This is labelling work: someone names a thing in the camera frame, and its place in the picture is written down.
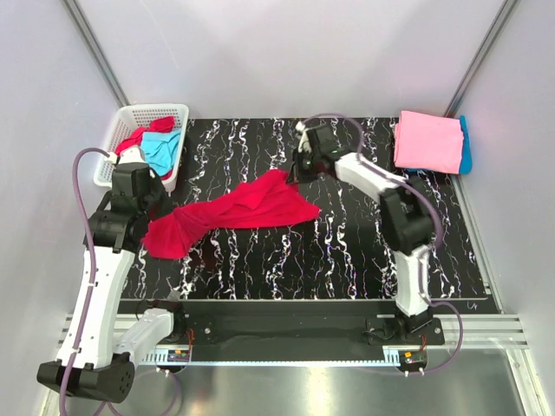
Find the red towel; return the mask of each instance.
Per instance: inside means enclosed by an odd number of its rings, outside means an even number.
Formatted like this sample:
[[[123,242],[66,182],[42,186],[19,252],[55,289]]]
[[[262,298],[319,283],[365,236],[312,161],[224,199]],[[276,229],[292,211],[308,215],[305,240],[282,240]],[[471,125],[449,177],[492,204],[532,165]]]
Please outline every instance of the red towel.
[[[154,120],[150,123],[148,128],[139,127],[134,132],[131,133],[129,137],[123,140],[114,150],[115,154],[118,156],[121,152],[128,149],[131,146],[140,146],[142,143],[142,134],[144,132],[155,132],[155,133],[170,133],[173,130],[173,124],[175,123],[173,116],[169,115],[167,117]]]
[[[223,197],[176,208],[148,225],[143,243],[152,257],[176,260],[215,228],[283,227],[316,218],[318,207],[296,185],[285,184],[286,178],[287,172],[271,170]]]

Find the folded pink towel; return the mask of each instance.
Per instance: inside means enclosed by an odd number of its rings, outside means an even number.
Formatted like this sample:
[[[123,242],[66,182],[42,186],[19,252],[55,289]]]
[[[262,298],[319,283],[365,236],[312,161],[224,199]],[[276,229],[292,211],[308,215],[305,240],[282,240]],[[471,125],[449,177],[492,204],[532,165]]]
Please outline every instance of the folded pink towel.
[[[395,166],[459,173],[463,140],[459,120],[401,111],[395,127]]]

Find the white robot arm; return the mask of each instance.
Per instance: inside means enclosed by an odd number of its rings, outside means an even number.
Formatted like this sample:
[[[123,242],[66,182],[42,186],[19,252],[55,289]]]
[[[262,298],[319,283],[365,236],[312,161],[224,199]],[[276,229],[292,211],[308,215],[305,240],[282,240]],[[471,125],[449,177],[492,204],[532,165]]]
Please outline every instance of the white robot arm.
[[[293,152],[288,182],[302,184],[317,179],[319,174],[328,174],[352,184],[380,204],[382,234],[394,251],[397,266],[398,315],[408,332],[422,328],[432,320],[429,305],[421,295],[428,294],[428,246],[434,231],[429,213],[416,197],[398,185],[407,179],[359,160],[355,152],[336,143],[329,127],[306,128],[301,124],[297,131],[299,146]],[[424,193],[420,179],[409,179],[409,184]]]
[[[121,403],[133,385],[136,366],[146,354],[161,340],[177,341],[185,333],[181,304],[157,301],[115,344],[113,341],[123,283],[150,216],[154,211],[162,215],[164,204],[167,195],[160,177],[145,163],[139,147],[123,152],[112,173],[112,191],[88,220],[95,242],[96,278],[79,350],[73,346],[90,286],[88,249],[68,334],[55,361],[41,364],[37,373],[44,386],[60,391],[69,357],[76,353],[68,395]]]

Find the laundry basket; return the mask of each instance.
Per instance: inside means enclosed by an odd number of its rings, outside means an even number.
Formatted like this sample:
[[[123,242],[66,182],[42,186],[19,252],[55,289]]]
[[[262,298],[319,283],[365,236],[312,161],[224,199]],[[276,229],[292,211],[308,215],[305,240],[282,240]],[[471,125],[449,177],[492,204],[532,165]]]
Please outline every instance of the laundry basket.
[[[181,128],[180,143],[178,144],[175,165],[172,175],[162,181],[167,192],[175,189],[177,172],[180,169],[181,151],[185,143],[185,132],[189,118],[189,108],[183,104],[140,104],[122,107],[115,114],[106,136],[104,150],[115,151],[115,148],[138,127],[148,127],[151,121],[172,115],[175,119],[174,129]],[[95,171],[95,183],[98,186],[112,186],[112,171],[114,166],[104,158],[100,158]]]

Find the black marble table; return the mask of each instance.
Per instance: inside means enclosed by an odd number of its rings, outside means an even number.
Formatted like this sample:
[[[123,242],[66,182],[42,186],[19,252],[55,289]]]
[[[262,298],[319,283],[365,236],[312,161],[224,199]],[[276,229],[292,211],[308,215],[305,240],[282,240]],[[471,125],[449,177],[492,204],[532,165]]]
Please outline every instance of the black marble table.
[[[398,174],[393,166],[396,119],[359,120],[366,156]],[[356,130],[337,119],[337,140],[356,144]],[[289,170],[296,145],[293,119],[191,120],[175,206],[205,201],[253,181],[268,169]],[[484,297],[454,187],[449,176],[418,172],[445,227],[444,246],[430,257],[431,294]],[[331,178],[301,185],[321,208],[316,221],[285,228],[215,230],[179,261],[138,254],[123,298],[164,298],[178,290],[185,299],[378,299],[396,290],[393,253],[380,231],[380,210],[351,185]]]

